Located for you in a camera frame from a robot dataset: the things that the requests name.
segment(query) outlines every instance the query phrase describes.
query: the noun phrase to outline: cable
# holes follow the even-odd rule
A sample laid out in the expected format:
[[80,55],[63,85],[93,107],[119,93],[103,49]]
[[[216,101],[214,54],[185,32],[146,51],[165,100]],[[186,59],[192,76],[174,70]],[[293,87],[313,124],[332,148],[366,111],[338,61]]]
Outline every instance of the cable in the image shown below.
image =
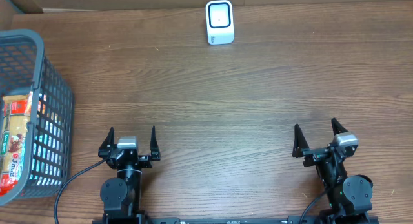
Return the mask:
[[330,192],[330,190],[332,188],[333,187],[330,187],[330,188],[324,190],[324,192],[322,192],[318,197],[316,197],[313,201],[311,201],[311,203],[308,205],[308,207],[304,210],[303,214],[301,215],[301,218],[299,219],[299,224],[303,223],[305,214],[307,214],[307,212],[311,209],[311,207],[313,207],[325,194]]
[[105,161],[106,161],[106,159],[102,159],[101,161],[95,163],[94,165],[92,165],[92,166],[90,166],[90,167],[88,167],[88,168],[86,168],[86,169],[84,169],[84,170],[76,173],[74,176],[72,176],[70,179],[68,179],[68,181],[66,181],[66,183],[63,184],[62,188],[60,189],[59,193],[57,194],[56,202],[54,203],[54,221],[55,221],[55,224],[59,224],[59,220],[58,220],[58,218],[57,218],[57,205],[59,204],[59,199],[60,199],[60,196],[62,195],[64,189],[69,185],[70,182],[72,182],[72,180],[76,179],[76,177],[78,177],[78,176],[80,176],[81,174],[89,171],[89,170],[92,169],[92,168],[95,168],[95,167],[101,165],[101,164],[104,163]]

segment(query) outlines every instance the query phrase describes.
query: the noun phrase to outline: plastic basket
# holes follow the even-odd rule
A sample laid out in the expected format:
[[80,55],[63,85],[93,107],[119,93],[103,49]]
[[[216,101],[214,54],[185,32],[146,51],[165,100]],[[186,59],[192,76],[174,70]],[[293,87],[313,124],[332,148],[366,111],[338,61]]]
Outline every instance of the plastic basket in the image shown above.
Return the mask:
[[13,199],[52,196],[68,179],[74,111],[73,93],[45,57],[40,35],[32,30],[0,32],[0,95],[30,91],[23,169],[15,187],[0,196],[0,205]]

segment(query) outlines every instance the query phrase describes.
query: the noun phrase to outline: table surface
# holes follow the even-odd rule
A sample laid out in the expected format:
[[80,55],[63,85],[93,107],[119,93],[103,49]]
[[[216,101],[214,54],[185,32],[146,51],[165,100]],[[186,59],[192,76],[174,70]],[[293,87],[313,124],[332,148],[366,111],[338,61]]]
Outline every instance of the table surface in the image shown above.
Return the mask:
[[[324,147],[336,117],[360,140],[345,166],[373,180],[370,215],[412,222],[413,2],[235,7],[234,19],[234,43],[210,46],[203,8],[16,15],[76,96],[72,172],[99,161],[110,127],[147,153],[155,125],[163,158],[142,193],[152,216],[299,215],[322,189],[291,156],[294,124]],[[73,181],[61,223],[99,219],[114,176],[101,165]],[[53,204],[14,201],[0,221],[53,223]]]

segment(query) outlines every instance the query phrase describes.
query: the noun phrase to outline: pasta package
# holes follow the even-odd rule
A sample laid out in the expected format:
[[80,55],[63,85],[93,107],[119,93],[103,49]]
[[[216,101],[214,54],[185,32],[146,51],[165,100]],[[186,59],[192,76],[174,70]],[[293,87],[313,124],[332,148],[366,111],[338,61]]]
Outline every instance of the pasta package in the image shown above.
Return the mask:
[[0,151],[0,196],[17,184],[25,161],[27,123],[30,121],[32,93],[28,95],[5,96],[3,107],[3,128]]

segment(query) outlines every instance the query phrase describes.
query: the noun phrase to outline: wood grain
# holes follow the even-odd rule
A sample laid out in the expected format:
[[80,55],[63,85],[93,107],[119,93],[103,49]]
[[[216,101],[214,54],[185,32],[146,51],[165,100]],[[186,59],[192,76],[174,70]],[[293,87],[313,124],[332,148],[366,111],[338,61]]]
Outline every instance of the wood grain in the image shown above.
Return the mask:
[[[38,31],[76,96],[72,172],[97,161],[113,126],[162,161],[145,170],[152,216],[280,218],[320,192],[314,168],[291,157],[294,124],[311,147],[336,117],[360,139],[349,174],[374,181],[382,223],[413,221],[413,2],[246,6],[236,38],[209,46],[202,8],[17,15]],[[63,194],[61,223],[100,218],[103,165]],[[4,223],[53,223],[54,198],[0,208]],[[325,209],[324,199],[312,211]]]

